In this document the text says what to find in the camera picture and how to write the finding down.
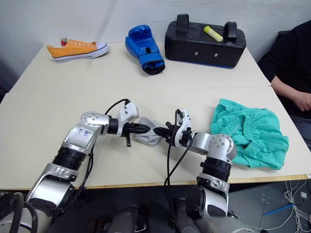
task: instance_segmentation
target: bag handle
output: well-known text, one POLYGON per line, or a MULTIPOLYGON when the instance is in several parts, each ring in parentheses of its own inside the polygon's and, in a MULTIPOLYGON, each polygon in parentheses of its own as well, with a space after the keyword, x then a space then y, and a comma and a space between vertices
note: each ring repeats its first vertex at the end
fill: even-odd
POLYGON ((187 39, 187 32, 189 26, 189 15, 188 14, 181 14, 177 15, 176 21, 176 35, 180 39, 187 39))
POLYGON ((226 45, 234 45, 237 40, 237 23, 227 22, 224 27, 224 38, 226 45))

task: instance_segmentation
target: human hand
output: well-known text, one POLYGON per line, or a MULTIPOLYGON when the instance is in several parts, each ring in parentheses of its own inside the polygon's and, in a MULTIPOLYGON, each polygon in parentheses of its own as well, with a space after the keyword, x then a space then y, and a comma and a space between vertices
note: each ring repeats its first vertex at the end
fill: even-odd
POLYGON ((307 92, 297 92, 292 101, 302 111, 311 110, 311 94, 307 92))

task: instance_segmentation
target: white shoe sole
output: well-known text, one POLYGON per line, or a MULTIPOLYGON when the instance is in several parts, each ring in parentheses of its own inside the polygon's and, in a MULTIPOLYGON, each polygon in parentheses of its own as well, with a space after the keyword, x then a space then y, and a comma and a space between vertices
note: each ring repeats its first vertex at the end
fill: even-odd
POLYGON ((68 62, 76 59, 85 59, 85 58, 96 58, 104 55, 105 53, 108 53, 109 46, 106 43, 106 45, 98 50, 95 50, 93 52, 89 53, 83 53, 78 55, 70 55, 70 56, 64 56, 64 57, 54 57, 54 60, 56 62, 68 62))

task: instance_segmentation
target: blue boxing glove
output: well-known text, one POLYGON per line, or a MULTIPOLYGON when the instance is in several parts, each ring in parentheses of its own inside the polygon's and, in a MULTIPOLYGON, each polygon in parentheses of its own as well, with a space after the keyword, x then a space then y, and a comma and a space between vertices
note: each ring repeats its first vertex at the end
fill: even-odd
POLYGON ((147 74, 154 75, 164 70, 164 60, 148 25, 132 28, 125 38, 125 46, 130 54, 138 58, 142 69, 147 74))

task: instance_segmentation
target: white wall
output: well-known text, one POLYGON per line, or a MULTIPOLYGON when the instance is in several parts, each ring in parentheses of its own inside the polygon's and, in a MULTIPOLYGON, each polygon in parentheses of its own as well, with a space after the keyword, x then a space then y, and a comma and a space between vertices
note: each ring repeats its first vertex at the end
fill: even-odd
POLYGON ((42 44, 58 45, 62 37, 123 42, 130 28, 148 24, 164 41, 182 13, 192 22, 236 21, 258 60, 278 31, 311 19, 311 0, 0 0, 2 79, 12 85, 42 44))

